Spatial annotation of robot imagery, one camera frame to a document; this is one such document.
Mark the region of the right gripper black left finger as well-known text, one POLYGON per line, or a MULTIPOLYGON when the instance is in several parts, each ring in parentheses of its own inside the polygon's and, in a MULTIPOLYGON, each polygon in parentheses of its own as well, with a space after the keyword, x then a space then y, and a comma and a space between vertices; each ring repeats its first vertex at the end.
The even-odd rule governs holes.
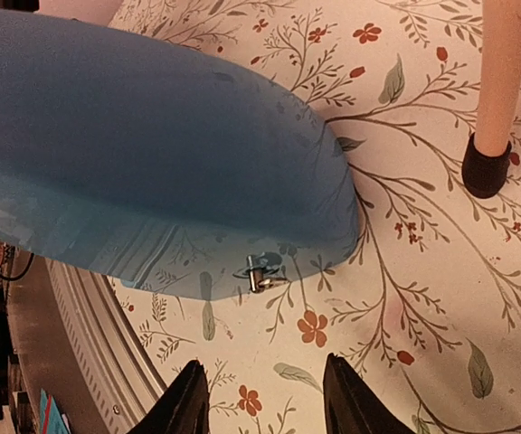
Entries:
POLYGON ((128 434, 207 434, 209 399, 205 369, 191 360, 128 434))

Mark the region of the pink music stand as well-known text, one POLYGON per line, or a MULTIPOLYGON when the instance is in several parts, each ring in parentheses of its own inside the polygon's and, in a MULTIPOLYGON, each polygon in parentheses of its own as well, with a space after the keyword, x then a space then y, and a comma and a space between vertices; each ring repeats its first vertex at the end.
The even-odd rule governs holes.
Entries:
POLYGON ((510 130, 521 85, 521 0, 484 1, 480 91, 475 132, 461 167, 466 190, 487 199, 504 186, 510 130))

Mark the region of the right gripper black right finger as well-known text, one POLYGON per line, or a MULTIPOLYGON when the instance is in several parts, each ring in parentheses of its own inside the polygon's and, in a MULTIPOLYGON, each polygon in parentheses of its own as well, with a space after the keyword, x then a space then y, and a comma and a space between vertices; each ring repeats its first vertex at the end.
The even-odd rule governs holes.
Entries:
POLYGON ((323 393, 327 434, 412 433, 341 356, 327 356, 323 393))

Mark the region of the blue metronome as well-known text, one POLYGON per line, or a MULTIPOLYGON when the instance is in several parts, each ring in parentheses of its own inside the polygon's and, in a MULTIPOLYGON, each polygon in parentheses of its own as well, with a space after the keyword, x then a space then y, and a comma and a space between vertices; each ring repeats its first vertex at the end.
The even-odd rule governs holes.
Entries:
POLYGON ((0 241, 216 300, 349 259, 342 140, 268 78, 138 34, 0 10, 0 241))

